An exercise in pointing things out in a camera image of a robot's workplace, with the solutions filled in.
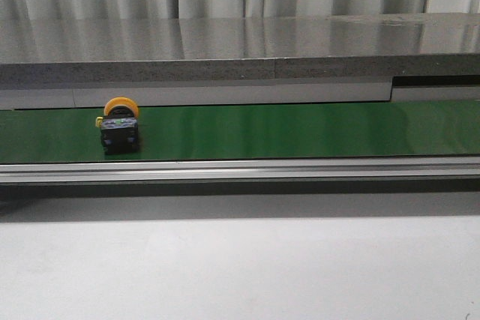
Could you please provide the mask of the yellow push button switch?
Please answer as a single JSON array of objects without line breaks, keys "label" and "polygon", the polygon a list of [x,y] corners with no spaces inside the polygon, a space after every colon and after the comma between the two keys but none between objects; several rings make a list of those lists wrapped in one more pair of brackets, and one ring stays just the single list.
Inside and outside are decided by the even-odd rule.
[{"label": "yellow push button switch", "polygon": [[96,117],[100,143],[105,155],[128,154],[140,149],[139,107],[128,97],[114,97]]}]

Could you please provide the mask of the grey stone counter slab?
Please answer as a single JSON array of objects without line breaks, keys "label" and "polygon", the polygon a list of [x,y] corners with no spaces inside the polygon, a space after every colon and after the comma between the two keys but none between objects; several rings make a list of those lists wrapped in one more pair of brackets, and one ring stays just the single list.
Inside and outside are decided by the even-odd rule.
[{"label": "grey stone counter slab", "polygon": [[6,89],[478,73],[467,13],[1,23]]}]

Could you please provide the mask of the green conveyor belt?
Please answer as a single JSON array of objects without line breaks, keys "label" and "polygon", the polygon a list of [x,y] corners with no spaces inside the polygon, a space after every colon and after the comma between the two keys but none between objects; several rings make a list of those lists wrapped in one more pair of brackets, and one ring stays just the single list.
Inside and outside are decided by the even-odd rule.
[{"label": "green conveyor belt", "polygon": [[[103,162],[101,110],[1,113],[3,163]],[[479,102],[145,107],[140,148],[117,161],[477,154]]]}]

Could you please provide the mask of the grey conveyor back rail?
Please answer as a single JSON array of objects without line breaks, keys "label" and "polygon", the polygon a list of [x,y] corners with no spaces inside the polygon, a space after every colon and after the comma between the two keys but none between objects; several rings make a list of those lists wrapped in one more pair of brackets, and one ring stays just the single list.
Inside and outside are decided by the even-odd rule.
[{"label": "grey conveyor back rail", "polygon": [[102,107],[114,97],[129,97],[140,106],[477,100],[479,76],[336,76],[6,85],[1,87],[1,108]]}]

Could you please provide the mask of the aluminium conveyor front rail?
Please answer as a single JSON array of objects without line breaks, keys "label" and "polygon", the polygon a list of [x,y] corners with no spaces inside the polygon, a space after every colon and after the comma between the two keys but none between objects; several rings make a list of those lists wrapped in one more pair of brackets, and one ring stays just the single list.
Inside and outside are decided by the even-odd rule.
[{"label": "aluminium conveyor front rail", "polygon": [[2,184],[477,178],[479,157],[340,157],[1,165]]}]

